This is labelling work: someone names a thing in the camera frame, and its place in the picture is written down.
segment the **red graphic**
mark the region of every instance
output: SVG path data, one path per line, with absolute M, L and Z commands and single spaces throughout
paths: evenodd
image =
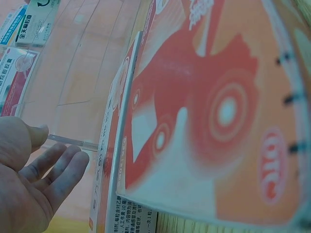
M 268 129 L 262 139 L 259 182 L 263 199 L 275 204 L 282 196 L 287 174 L 286 144 L 281 131 Z
M 215 1 L 210 13 L 206 56 L 198 56 L 193 46 L 206 16 L 191 31 L 186 20 L 134 79 L 124 129 L 128 138 L 125 188 L 136 185 L 161 159 L 178 127 L 176 117 L 182 107 L 188 109 L 187 136 L 194 148 L 190 156 L 198 164 L 225 166 L 231 156 L 239 154 L 234 150 L 244 142 L 257 108 L 254 77 L 258 64 L 240 35 L 222 52 L 210 55 L 223 4 L 224 0 Z M 154 105 L 157 125 L 134 161 L 132 116 L 147 105 Z
M 29 77 L 30 71 L 34 65 L 34 61 L 36 61 L 37 54 L 36 53 L 30 53 L 31 57 L 31 64 L 27 65 L 27 69 L 23 72 L 16 72 L 14 79 L 12 81 L 12 84 L 10 86 L 9 93 L 6 97 L 1 117 L 5 116 L 15 116 L 16 109 L 18 107 L 18 103 L 21 97 L 21 94 L 23 92 L 23 89 L 25 88 L 25 84 L 27 81 L 27 78 Z
M 242 155 L 252 127 L 259 95 L 254 83 L 258 63 L 238 35 L 206 64 L 201 68 L 205 78 L 194 82 L 190 140 L 199 164 L 222 167 Z

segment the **white box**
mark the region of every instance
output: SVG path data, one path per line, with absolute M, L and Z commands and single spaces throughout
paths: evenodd
M 116 195 L 126 106 L 142 33 L 129 48 L 110 87 L 96 160 L 90 233 L 154 233 L 157 212 Z
M 44 46 L 59 4 L 60 0 L 31 0 L 16 37 L 16 46 Z
M 36 51 L 8 47 L 0 62 L 0 117 L 18 115 L 38 60 Z

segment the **product packaging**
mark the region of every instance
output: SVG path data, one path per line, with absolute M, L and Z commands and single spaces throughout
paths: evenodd
M 0 117 L 18 115 L 39 53 L 8 47 L 0 60 Z
M 154 0 L 118 195 L 213 224 L 310 225 L 310 40 L 290 0 Z
M 110 87 L 96 159 L 90 233 L 154 233 L 157 213 L 116 195 L 122 132 L 142 32 L 129 47 Z
M 27 6 L 26 4 L 21 5 L 17 10 L 12 10 L 5 18 L 0 28 L 0 54 L 4 53 L 8 46 L 15 46 L 15 38 Z
M 60 0 L 31 0 L 16 36 L 16 46 L 42 47 L 51 33 Z

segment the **product label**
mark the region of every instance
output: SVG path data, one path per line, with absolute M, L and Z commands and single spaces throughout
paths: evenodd
M 47 41 L 60 0 L 31 0 L 16 37 L 18 46 L 43 46 Z
M 287 175 L 286 145 L 277 128 L 269 129 L 263 137 L 259 163 L 259 180 L 263 199 L 276 203 L 282 196 Z
M 0 116 L 14 116 L 37 62 L 38 52 L 8 47 L 0 62 Z
M 114 233 L 154 233 L 157 212 L 119 196 L 115 200 Z
M 118 146 L 123 122 L 123 97 L 129 91 L 140 34 L 135 38 L 110 87 L 105 110 L 98 158 L 95 170 L 92 209 L 89 226 L 91 233 L 154 233 L 156 212 L 143 208 L 116 195 Z
M 7 27 L 3 29 L 3 33 L 0 36 L 0 44 L 8 45 L 13 34 L 16 32 L 19 23 L 23 19 L 26 13 L 27 5 L 24 5 L 17 13 L 17 15 L 7 24 Z

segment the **otc logo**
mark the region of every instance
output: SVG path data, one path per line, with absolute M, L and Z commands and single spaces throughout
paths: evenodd
M 278 128 L 270 128 L 262 138 L 259 183 L 263 199 L 275 204 L 284 192 L 287 175 L 286 144 Z

